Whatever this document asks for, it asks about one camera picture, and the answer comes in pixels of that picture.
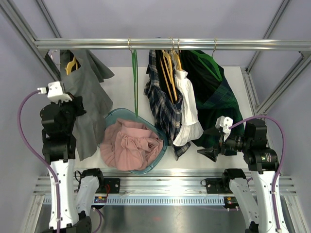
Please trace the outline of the grey skirt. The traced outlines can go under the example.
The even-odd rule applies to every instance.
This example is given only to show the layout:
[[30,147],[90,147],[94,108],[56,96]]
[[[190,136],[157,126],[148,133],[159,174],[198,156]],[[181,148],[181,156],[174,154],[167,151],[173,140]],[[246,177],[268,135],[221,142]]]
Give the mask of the grey skirt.
[[[65,67],[75,56],[78,69],[67,75]],[[83,97],[86,114],[77,117],[73,135],[82,161],[91,157],[104,139],[105,117],[113,106],[113,101],[104,91],[101,83],[114,73],[89,50],[61,50],[60,75],[66,92]]]

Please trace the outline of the pink pleated skirt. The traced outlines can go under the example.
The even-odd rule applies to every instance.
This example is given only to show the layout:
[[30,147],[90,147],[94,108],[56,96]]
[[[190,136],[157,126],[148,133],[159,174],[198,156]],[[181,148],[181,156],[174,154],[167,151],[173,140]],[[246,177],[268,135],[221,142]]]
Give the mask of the pink pleated skirt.
[[121,171],[144,170],[159,156],[163,140],[143,123],[118,118],[105,130],[102,160]]

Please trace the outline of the green hanger of pink skirt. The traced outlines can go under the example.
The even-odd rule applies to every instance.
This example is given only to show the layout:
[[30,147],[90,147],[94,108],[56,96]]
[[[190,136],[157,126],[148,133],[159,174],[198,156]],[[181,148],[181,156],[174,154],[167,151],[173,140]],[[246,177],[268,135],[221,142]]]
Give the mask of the green hanger of pink skirt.
[[128,48],[132,58],[133,86],[134,86],[134,109],[135,115],[138,117],[138,57],[137,50],[132,48],[131,38],[128,38]]

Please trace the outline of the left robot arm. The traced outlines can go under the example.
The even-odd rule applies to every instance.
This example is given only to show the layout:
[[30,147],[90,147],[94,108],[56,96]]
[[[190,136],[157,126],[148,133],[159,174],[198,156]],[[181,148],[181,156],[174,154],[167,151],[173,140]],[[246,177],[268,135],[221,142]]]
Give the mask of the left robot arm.
[[89,215],[94,196],[105,188],[101,170],[93,168],[82,172],[78,193],[74,193],[76,138],[72,132],[76,118],[85,113],[83,98],[72,95],[68,101],[52,102],[40,111],[42,153],[49,165],[51,181],[49,233],[90,233]]

